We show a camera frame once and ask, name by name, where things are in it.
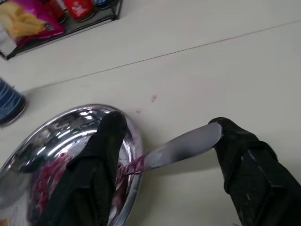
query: red stain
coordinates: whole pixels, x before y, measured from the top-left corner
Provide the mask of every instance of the red stain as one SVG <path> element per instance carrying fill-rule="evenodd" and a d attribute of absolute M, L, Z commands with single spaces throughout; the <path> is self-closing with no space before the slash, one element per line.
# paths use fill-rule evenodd
<path fill-rule="evenodd" d="M 151 97 L 151 101 L 152 102 L 155 102 L 155 100 L 158 98 L 158 96 L 157 95 L 153 95 L 152 97 Z"/>

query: snack bag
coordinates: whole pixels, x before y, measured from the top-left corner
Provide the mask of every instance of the snack bag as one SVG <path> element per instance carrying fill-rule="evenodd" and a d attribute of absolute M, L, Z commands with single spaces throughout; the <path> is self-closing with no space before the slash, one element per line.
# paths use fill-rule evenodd
<path fill-rule="evenodd" d="M 0 24 L 19 47 L 64 32 L 39 0 L 7 0 L 0 4 Z"/>

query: white countertop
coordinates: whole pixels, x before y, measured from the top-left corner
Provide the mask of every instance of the white countertop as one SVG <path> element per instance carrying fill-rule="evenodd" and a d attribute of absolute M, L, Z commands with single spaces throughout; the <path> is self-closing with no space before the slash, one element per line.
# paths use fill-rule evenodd
<path fill-rule="evenodd" d="M 228 117 L 270 144 L 279 161 L 301 182 L 301 23 L 294 22 L 301 19 L 300 1 L 161 1 L 162 7 L 170 9 L 166 13 L 173 19 L 176 12 L 181 15 L 179 7 L 193 13 L 177 21 L 182 21 L 181 28 L 171 17 L 159 22 L 155 13 L 148 11 L 158 10 L 157 16 L 163 16 L 163 9 L 156 8 L 159 1 L 140 1 L 131 10 L 126 8 L 133 2 L 125 3 L 125 15 L 120 21 L 11 61 L 0 61 L 4 78 L 19 90 L 27 90 L 30 101 L 25 114 L 0 133 L 1 163 L 51 117 L 77 105 L 100 103 L 115 106 L 133 119 L 142 132 L 146 151 L 215 117 Z M 221 15 L 210 17 L 210 12 Z M 229 15 L 241 20 L 229 19 Z M 291 24 L 278 26 L 289 20 Z M 269 26 L 276 27 L 196 48 Z M 151 33 L 143 34 L 142 30 L 147 28 Z M 97 40 L 98 53 L 92 52 L 96 35 L 105 37 L 108 45 Z M 87 40 L 85 52 L 82 45 Z M 75 49 L 63 52 L 60 47 L 65 45 L 78 46 L 84 54 L 75 55 Z M 185 48 L 192 49 L 173 53 Z M 158 96 L 154 102 L 153 95 Z M 230 197 L 223 190 L 214 151 L 145 173 L 127 223 L 233 224 L 241 225 Z"/>

